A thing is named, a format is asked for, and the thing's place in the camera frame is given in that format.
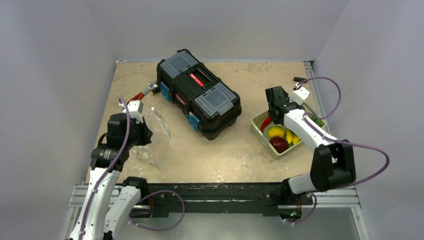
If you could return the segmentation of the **clear zip top bag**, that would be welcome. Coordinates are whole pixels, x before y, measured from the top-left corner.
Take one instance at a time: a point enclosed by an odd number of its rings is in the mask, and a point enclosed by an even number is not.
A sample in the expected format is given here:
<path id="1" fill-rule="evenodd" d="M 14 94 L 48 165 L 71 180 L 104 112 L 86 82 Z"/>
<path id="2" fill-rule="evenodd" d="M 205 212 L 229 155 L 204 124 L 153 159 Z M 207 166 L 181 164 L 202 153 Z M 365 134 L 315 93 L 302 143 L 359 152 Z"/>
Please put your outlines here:
<path id="1" fill-rule="evenodd" d="M 145 160 L 150 165 L 164 171 L 169 159 L 169 146 L 171 131 L 164 117 L 152 107 L 146 120 L 148 128 L 152 131 L 151 143 L 144 146 L 135 146 L 130 150 L 130 155 L 136 159 Z"/>

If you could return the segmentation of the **yellow lemon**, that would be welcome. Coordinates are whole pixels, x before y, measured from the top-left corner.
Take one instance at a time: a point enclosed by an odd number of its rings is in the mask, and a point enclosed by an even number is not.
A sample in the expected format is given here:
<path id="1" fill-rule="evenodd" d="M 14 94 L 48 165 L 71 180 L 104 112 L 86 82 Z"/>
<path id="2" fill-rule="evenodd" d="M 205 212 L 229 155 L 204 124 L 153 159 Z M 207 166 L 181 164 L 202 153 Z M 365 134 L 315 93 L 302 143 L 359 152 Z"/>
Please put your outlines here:
<path id="1" fill-rule="evenodd" d="M 267 135 L 269 139 L 273 138 L 284 138 L 285 136 L 285 128 L 280 125 L 273 125 L 267 129 Z"/>

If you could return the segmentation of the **dark red apple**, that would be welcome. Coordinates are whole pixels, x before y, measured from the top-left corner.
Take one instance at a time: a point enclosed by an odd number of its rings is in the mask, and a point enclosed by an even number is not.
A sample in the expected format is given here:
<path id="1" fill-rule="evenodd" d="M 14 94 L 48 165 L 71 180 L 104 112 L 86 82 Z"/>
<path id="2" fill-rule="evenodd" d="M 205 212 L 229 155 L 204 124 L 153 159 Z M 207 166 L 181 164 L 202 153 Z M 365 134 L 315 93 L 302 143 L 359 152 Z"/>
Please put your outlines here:
<path id="1" fill-rule="evenodd" d="M 269 143 L 279 154 L 285 152 L 290 147 L 287 140 L 279 136 L 271 138 Z"/>

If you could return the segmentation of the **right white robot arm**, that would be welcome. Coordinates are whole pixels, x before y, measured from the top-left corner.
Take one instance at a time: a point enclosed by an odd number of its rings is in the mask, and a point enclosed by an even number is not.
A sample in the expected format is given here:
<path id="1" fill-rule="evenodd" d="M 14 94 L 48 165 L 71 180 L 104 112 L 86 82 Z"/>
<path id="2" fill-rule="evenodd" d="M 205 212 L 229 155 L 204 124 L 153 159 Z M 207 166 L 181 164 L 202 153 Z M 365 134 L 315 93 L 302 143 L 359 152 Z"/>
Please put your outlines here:
<path id="1" fill-rule="evenodd" d="M 292 204 L 301 194 L 325 192 L 356 180 L 354 152 L 349 141 L 339 141 L 325 132 L 302 108 L 310 95 L 308 90 L 301 86 L 288 93 L 277 86 L 267 88 L 265 95 L 272 121 L 291 130 L 313 153 L 308 173 L 283 180 L 280 196 L 284 202 Z"/>

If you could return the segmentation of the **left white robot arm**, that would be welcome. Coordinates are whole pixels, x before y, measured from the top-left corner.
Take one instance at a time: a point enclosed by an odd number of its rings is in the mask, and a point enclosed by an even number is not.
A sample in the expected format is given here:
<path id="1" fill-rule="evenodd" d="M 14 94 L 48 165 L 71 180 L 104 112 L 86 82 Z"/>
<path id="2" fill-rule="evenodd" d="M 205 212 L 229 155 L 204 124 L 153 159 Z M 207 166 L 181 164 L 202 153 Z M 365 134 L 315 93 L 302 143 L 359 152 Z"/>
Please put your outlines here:
<path id="1" fill-rule="evenodd" d="M 101 240 L 111 195 L 134 146 L 151 143 L 153 133 L 140 112 L 116 113 L 91 152 L 89 184 L 70 240 Z"/>

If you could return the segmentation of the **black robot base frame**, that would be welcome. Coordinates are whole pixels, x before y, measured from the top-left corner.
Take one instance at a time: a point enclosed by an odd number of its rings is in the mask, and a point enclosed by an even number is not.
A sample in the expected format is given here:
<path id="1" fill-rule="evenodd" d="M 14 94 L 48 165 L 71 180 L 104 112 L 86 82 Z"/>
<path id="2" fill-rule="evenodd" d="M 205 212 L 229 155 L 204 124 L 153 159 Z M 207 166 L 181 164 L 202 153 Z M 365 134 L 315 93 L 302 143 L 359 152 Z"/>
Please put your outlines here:
<path id="1" fill-rule="evenodd" d="M 147 183 L 138 205 L 147 206 L 154 218 L 170 213 L 261 214 L 299 219 L 302 207 L 313 205 L 307 193 L 282 193 L 281 182 Z"/>

